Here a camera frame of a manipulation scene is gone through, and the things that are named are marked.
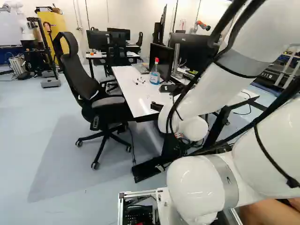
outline computer monitor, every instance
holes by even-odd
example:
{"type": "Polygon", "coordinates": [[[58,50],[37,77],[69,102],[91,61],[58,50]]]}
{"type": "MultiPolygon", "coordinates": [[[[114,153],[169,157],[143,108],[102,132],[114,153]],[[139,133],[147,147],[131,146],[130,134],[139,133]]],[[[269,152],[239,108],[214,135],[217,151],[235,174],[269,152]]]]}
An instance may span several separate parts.
{"type": "Polygon", "coordinates": [[[173,58],[174,58],[174,49],[151,43],[150,44],[150,61],[149,69],[152,70],[154,66],[155,58],[159,58],[159,63],[157,65],[157,70],[160,73],[160,77],[164,81],[169,81],[171,78],[173,58]]]}
{"type": "Polygon", "coordinates": [[[191,70],[201,71],[206,67],[207,59],[218,52],[217,46],[208,47],[209,38],[208,35],[171,33],[169,47],[175,48],[175,44],[180,44],[181,63],[191,70]]]}
{"type": "Polygon", "coordinates": [[[130,30],[127,29],[118,29],[118,28],[107,28],[107,31],[109,32],[120,32],[125,33],[126,40],[130,40],[130,30]]]}
{"type": "Polygon", "coordinates": [[[124,32],[110,32],[111,43],[118,46],[126,46],[126,34],[124,32]]]}
{"type": "Polygon", "coordinates": [[[153,43],[155,44],[160,44],[160,45],[163,44],[166,14],[167,14],[167,4],[164,7],[164,12],[161,15],[160,22],[156,22],[154,24],[153,43]]]}
{"type": "Polygon", "coordinates": [[[99,30],[87,30],[89,48],[106,51],[109,43],[109,32],[99,30]]]}

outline yellow panel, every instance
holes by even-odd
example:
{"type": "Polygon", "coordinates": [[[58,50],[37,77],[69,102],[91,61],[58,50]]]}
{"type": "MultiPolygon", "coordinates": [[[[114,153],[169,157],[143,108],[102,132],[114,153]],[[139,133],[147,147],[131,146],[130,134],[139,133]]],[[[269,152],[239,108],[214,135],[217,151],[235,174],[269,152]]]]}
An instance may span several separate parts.
{"type": "MultiPolygon", "coordinates": [[[[67,31],[63,15],[60,15],[60,14],[57,14],[54,12],[37,12],[37,15],[39,18],[41,18],[42,24],[44,22],[48,22],[51,24],[51,31],[52,31],[51,37],[53,40],[55,39],[56,35],[59,32],[67,31]]],[[[53,45],[52,45],[49,33],[45,30],[44,27],[43,27],[43,29],[44,29],[44,33],[45,33],[45,36],[47,39],[47,43],[51,49],[51,55],[54,58],[54,49],[53,49],[53,45]]],[[[68,53],[69,47],[68,47],[66,40],[64,38],[62,38],[60,40],[60,42],[61,42],[61,47],[62,47],[63,52],[68,53]]]]}

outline chair headrest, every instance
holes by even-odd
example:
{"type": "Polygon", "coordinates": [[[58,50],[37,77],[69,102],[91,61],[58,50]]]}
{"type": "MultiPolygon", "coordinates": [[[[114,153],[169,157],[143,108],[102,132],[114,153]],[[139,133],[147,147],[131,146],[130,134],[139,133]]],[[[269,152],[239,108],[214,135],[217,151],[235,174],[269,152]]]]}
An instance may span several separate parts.
{"type": "Polygon", "coordinates": [[[60,34],[66,39],[69,45],[69,56],[72,57],[78,53],[78,42],[75,36],[71,32],[60,32],[60,34]]]}

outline chair base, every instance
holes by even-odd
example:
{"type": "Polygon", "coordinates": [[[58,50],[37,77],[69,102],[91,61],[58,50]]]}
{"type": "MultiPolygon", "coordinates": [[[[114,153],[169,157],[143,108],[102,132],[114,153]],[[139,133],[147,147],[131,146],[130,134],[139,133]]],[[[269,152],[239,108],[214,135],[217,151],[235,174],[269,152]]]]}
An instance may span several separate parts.
{"type": "Polygon", "coordinates": [[[90,165],[90,167],[93,169],[93,170],[97,170],[100,166],[100,163],[98,162],[100,156],[101,156],[101,153],[104,149],[104,146],[105,146],[105,143],[106,141],[111,137],[112,139],[114,139],[115,141],[123,144],[126,146],[126,151],[127,152],[131,152],[131,144],[124,141],[123,139],[119,138],[117,135],[114,135],[113,132],[114,131],[117,131],[117,133],[123,133],[126,131],[127,129],[127,126],[128,126],[128,123],[125,123],[125,124],[121,124],[119,126],[116,126],[116,127],[113,127],[111,129],[108,129],[106,131],[101,131],[99,133],[96,133],[96,134],[93,134],[93,135],[89,135],[87,137],[80,137],[78,138],[78,140],[76,141],[76,146],[77,147],[81,147],[83,145],[83,141],[87,141],[87,140],[92,140],[92,139],[95,139],[95,138],[98,138],[98,137],[103,137],[102,139],[102,142],[101,142],[101,145],[100,145],[100,148],[99,148],[99,151],[94,159],[94,161],[92,162],[92,164],[90,165]]]}

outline gray floor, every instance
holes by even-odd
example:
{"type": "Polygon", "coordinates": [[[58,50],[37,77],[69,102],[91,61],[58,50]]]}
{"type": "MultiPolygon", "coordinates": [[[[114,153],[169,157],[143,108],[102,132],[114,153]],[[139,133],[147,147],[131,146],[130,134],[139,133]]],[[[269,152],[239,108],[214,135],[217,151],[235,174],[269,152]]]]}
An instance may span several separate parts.
{"type": "MultiPolygon", "coordinates": [[[[103,69],[95,68],[95,74],[103,78],[103,69]]],[[[101,140],[86,144],[82,150],[74,147],[79,135],[91,131],[65,78],[60,78],[62,86],[55,89],[42,89],[39,78],[0,82],[0,224],[113,225],[120,191],[165,186],[164,173],[135,184],[130,173],[131,156],[118,144],[109,143],[110,151],[105,152],[98,171],[90,169],[101,140]]],[[[0,80],[10,79],[11,75],[0,76],[0,80]]],[[[249,89],[261,95],[257,101],[265,106],[275,99],[258,88],[249,89]]],[[[244,106],[235,112],[248,110],[244,106]]],[[[247,116],[231,114],[231,124],[221,137],[260,113],[252,109],[247,116]]],[[[138,163],[155,156],[152,145],[145,149],[139,144],[143,143],[142,135],[132,126],[138,163]]]]}

